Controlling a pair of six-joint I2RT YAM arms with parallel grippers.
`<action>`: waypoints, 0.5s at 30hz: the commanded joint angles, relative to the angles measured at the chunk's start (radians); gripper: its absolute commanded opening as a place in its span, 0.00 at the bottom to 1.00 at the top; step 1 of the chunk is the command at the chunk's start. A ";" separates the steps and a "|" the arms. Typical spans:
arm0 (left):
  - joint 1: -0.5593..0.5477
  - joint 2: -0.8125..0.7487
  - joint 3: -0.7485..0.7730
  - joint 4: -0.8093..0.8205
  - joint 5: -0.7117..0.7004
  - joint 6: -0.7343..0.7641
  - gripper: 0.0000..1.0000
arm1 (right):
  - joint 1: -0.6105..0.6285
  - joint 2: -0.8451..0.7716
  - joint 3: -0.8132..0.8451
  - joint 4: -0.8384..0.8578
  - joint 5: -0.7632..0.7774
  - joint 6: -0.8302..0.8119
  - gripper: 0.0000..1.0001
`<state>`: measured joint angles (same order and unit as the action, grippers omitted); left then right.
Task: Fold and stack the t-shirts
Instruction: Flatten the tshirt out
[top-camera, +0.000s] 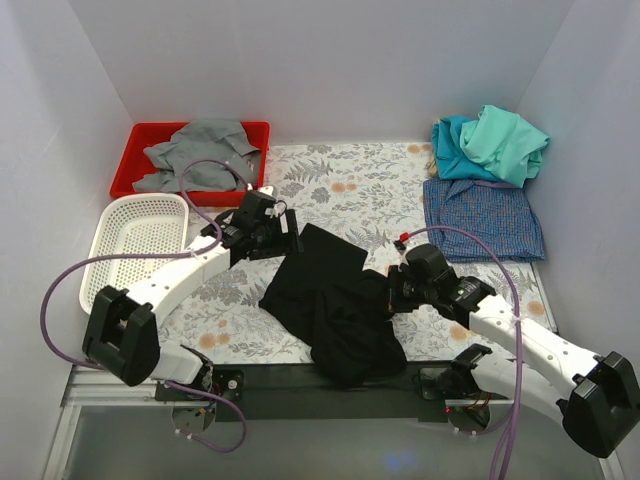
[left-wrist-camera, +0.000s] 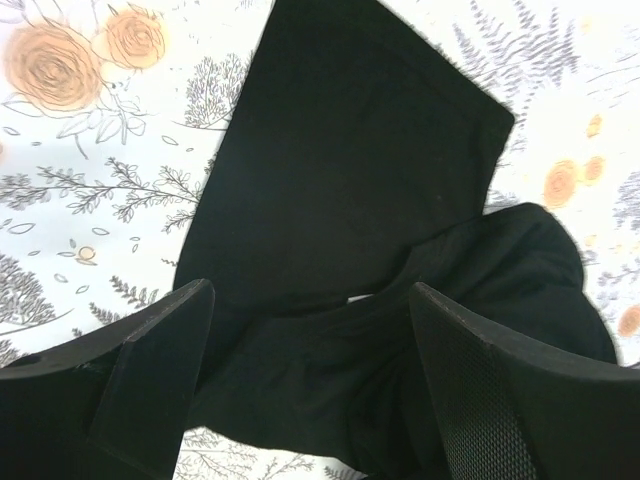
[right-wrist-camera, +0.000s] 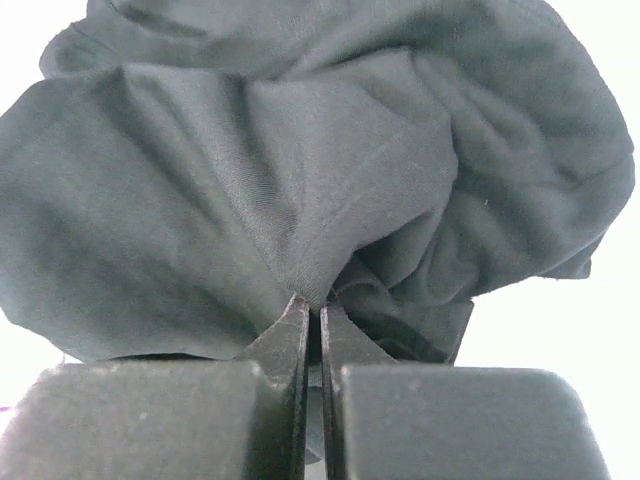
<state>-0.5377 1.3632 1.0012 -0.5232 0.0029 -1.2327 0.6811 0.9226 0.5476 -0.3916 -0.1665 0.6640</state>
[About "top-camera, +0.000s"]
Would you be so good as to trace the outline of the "black floral print t-shirt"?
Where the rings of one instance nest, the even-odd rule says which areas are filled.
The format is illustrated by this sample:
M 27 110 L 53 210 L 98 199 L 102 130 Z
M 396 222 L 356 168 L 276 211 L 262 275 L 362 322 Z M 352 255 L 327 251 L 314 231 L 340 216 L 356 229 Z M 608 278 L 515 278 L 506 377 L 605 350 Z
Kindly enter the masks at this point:
M 403 373 L 387 279 L 364 269 L 367 252 L 308 223 L 303 251 L 288 254 L 259 307 L 310 347 L 318 371 L 342 388 Z

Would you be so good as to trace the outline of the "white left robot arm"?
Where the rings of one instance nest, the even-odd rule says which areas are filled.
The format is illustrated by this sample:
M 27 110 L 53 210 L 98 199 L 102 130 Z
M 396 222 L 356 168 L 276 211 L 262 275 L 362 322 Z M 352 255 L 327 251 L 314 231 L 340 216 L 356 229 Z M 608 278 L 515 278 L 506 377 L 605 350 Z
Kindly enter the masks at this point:
M 263 189 L 209 220 L 187 250 L 128 288 L 103 287 L 84 336 L 86 357 L 128 386 L 178 384 L 193 400 L 213 389 L 214 366 L 195 349 L 161 340 L 162 322 L 195 290 L 242 260 L 299 253 L 296 213 Z

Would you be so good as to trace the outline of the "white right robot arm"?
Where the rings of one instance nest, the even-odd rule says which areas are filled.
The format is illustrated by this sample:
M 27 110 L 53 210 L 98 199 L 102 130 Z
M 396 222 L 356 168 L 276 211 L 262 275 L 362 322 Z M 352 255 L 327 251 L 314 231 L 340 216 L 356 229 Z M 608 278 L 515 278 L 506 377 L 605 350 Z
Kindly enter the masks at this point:
M 529 318 L 517 319 L 507 300 L 476 277 L 456 275 L 433 245 L 394 243 L 402 261 L 388 270 L 387 306 L 409 313 L 422 305 L 512 353 L 515 372 L 490 349 L 474 344 L 434 386 L 464 397 L 496 393 L 562 425 L 584 451 L 607 458 L 639 422 L 639 383 L 629 360 L 581 348 Z

